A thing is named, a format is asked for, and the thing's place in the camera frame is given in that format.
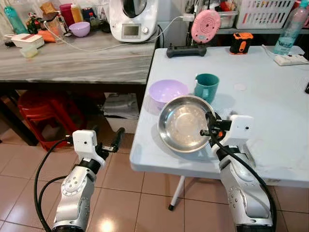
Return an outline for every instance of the power strip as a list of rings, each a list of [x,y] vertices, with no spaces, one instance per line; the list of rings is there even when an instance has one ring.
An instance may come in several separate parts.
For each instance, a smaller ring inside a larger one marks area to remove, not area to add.
[[[309,61],[302,55],[276,56],[274,60],[280,66],[309,64]]]

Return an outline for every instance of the teal cup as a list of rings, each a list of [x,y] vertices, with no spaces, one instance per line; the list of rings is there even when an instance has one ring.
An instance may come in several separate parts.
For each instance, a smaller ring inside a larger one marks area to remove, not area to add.
[[[212,103],[216,95],[219,85],[219,78],[215,75],[204,73],[196,76],[196,84],[194,94],[208,103]]]

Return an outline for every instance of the red plastic stool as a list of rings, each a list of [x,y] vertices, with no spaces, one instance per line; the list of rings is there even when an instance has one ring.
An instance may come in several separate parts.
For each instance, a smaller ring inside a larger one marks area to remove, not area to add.
[[[57,121],[69,132],[85,129],[87,121],[75,103],[63,92],[40,92],[27,91],[18,100],[18,108],[33,130],[35,136],[45,150],[49,150],[57,141],[46,141],[42,135],[47,125],[53,128]],[[82,123],[78,127],[72,120],[71,115],[78,115]]]

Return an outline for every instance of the tiled floor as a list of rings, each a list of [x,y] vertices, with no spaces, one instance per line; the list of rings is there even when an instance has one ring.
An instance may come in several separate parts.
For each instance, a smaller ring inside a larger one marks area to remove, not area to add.
[[[98,139],[109,144],[114,133],[106,121]],[[131,170],[129,152],[134,135],[126,135],[119,153],[108,158],[98,174],[91,199],[88,232],[234,232],[224,187],[217,180],[186,178],[179,204],[167,210],[179,177]],[[33,178],[45,151],[27,146],[14,132],[0,136],[0,232],[42,232],[33,203]],[[72,147],[57,149],[43,167],[39,188],[66,175],[77,163]],[[43,199],[43,213],[53,224],[60,200],[59,183]],[[270,187],[278,209],[277,232],[309,231],[309,189]]]

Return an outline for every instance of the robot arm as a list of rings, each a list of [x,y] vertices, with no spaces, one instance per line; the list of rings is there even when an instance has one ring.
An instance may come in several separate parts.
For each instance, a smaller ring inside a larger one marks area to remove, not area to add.
[[[228,204],[237,231],[273,232],[270,199],[256,177],[231,156],[232,153],[250,166],[247,155],[239,149],[251,135],[253,118],[233,115],[231,120],[221,120],[219,116],[214,118],[210,113],[206,114],[206,118],[209,130],[202,130],[201,135],[210,136],[212,133],[212,138],[215,138],[216,142],[220,141],[225,150],[229,150],[228,154],[213,139],[210,140],[212,152],[220,161],[221,182],[228,195]]]
[[[53,232],[85,232],[90,213],[90,199],[99,169],[105,168],[109,152],[117,152],[125,129],[117,132],[112,147],[97,145],[93,130],[73,133],[74,150],[80,164],[65,178],[61,185],[61,200],[57,208]]]

